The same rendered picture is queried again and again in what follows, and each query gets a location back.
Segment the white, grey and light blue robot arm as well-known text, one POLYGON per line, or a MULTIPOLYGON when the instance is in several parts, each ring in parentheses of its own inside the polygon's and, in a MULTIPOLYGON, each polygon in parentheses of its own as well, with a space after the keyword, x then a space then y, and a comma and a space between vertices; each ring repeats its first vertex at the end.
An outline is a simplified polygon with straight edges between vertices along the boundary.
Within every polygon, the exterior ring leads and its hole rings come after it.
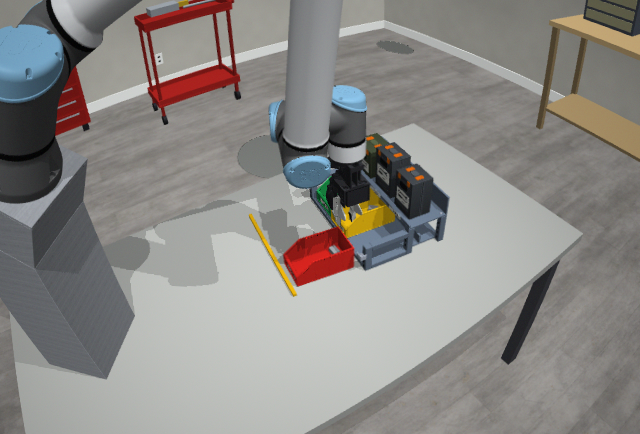
MULTIPOLYGON (((57 186, 63 89, 101 45, 103 31, 141 1, 42 0, 16 28, 0 29, 0 202, 32 202, 57 186)), ((324 183, 331 168, 340 169, 333 160, 366 156, 366 97, 334 86, 342 4, 290 0, 285 101, 269 105, 269 123, 283 173, 296 188, 324 183)))

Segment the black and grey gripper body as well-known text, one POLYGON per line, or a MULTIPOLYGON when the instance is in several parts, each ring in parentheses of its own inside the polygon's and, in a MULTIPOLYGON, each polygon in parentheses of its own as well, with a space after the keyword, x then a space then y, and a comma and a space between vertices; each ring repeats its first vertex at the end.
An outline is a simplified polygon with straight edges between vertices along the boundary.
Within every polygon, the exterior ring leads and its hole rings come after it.
POLYGON ((344 209, 346 208, 346 206, 350 207, 370 200, 370 183, 361 174, 361 170, 364 170, 364 164, 361 161, 362 160, 355 163, 346 164, 339 163, 333 160, 333 163, 339 166, 340 169, 336 170, 336 173, 332 174, 331 178, 329 179, 329 184, 332 184, 332 190, 340 197, 340 204, 344 207, 344 209), (353 166, 356 168, 354 168, 353 166))

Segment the yellow open bin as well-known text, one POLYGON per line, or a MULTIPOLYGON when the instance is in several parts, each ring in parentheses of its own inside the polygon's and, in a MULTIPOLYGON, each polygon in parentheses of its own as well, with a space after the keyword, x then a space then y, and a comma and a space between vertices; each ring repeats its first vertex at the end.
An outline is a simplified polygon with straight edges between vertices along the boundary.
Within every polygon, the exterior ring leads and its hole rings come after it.
POLYGON ((359 205, 362 209, 363 215, 361 216, 356 213, 356 219, 353 220, 353 222, 351 222, 348 213, 350 207, 346 206, 345 209, 343 207, 346 215, 346 221, 341 219, 341 226, 338 225, 332 213, 334 224, 341 229, 346 238, 395 221, 395 214, 382 202, 371 188, 370 200, 360 203, 359 205), (376 205, 378 208, 368 211, 369 205, 376 205))

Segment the yellow bar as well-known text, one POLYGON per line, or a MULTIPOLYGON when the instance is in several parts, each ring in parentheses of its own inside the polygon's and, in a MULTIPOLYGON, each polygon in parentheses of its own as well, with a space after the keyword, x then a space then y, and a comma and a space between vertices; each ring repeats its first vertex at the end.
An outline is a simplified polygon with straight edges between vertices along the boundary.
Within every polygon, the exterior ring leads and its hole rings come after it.
POLYGON ((266 239, 265 239, 264 235, 262 234, 262 232, 261 232, 261 230, 260 230, 259 226, 257 225, 257 223, 256 223, 256 221, 255 221, 254 217, 252 216, 252 214, 249 214, 249 218, 250 218, 250 220, 252 221, 252 223, 253 223, 253 225, 254 225, 254 227, 255 227, 255 229, 256 229, 256 231, 257 231, 257 233, 259 234, 259 236, 260 236, 260 238, 261 238, 261 240, 262 240, 263 244, 265 245, 265 247, 266 247, 266 249, 267 249, 268 253, 270 254, 270 256, 271 256, 271 258, 272 258, 273 262, 275 263, 275 265, 276 265, 276 267, 277 267, 278 271, 280 272, 280 274, 281 274, 282 278, 284 279, 284 281, 285 281, 286 285, 288 286, 288 288, 289 288, 290 292, 292 293, 293 297, 297 296, 296 291, 294 290, 294 288, 293 288, 293 286, 291 285, 291 283, 290 283, 289 279, 287 278, 286 274, 284 273, 284 271, 283 271, 282 267, 280 266, 280 264, 279 264, 278 260, 276 259, 276 257, 275 257, 275 255, 274 255, 274 253, 272 252, 272 250, 271 250, 271 248, 270 248, 269 244, 267 243, 267 241, 266 241, 266 239))

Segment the grey metal shelf rack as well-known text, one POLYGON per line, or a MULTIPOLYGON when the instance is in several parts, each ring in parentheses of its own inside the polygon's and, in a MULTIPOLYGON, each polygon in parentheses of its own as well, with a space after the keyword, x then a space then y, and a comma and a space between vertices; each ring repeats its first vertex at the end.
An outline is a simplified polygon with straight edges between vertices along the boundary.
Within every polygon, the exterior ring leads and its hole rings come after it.
MULTIPOLYGON (((389 198, 375 183, 376 177, 370 179, 363 170, 361 172, 370 180, 361 173, 370 182, 370 188, 395 214, 395 221, 347 238, 355 248, 355 258, 365 271, 412 253, 413 246, 430 239, 443 240, 450 197, 434 182, 430 212, 409 220, 394 204, 395 197, 389 198), (428 222, 436 219, 435 230, 428 222)), ((333 228, 337 227, 333 219, 319 203, 317 186, 308 189, 310 189, 310 198, 330 225, 333 228)))

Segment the green open bin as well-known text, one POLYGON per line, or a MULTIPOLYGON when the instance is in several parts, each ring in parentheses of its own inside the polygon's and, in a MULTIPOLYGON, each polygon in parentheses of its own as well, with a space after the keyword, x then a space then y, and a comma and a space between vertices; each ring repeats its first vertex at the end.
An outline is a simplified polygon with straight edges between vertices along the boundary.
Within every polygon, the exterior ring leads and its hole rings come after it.
POLYGON ((329 185, 329 183, 330 183, 330 180, 329 180, 330 178, 331 178, 331 176, 318 189, 318 200, 319 200, 319 203, 323 206, 323 208, 326 210, 326 212, 331 217, 331 209, 330 209, 329 204, 328 204, 327 199, 326 199, 327 185, 329 185))

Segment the red bin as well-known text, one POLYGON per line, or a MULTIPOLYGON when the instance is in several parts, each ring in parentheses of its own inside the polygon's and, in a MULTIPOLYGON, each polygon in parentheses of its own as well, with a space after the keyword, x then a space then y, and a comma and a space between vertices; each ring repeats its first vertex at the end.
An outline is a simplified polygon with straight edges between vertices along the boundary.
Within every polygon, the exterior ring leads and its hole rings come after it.
POLYGON ((354 247, 341 229, 335 227, 298 239, 285 252, 285 260, 294 282, 301 286, 353 268, 354 247), (332 255, 329 247, 333 245, 342 252, 332 255))

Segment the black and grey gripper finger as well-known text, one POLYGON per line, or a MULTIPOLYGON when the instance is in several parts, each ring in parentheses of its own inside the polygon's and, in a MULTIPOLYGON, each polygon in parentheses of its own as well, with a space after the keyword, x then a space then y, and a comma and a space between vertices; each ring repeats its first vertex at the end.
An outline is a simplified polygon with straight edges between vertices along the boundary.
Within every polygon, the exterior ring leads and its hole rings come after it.
POLYGON ((340 197, 332 190, 332 184, 327 185, 326 199, 336 222, 341 226, 341 218, 346 221, 346 215, 343 206, 340 204, 340 197))
POLYGON ((359 206, 359 204, 357 204, 357 205, 351 206, 348 213, 349 213, 351 222, 353 222, 356 213, 359 215, 362 215, 362 209, 359 206))

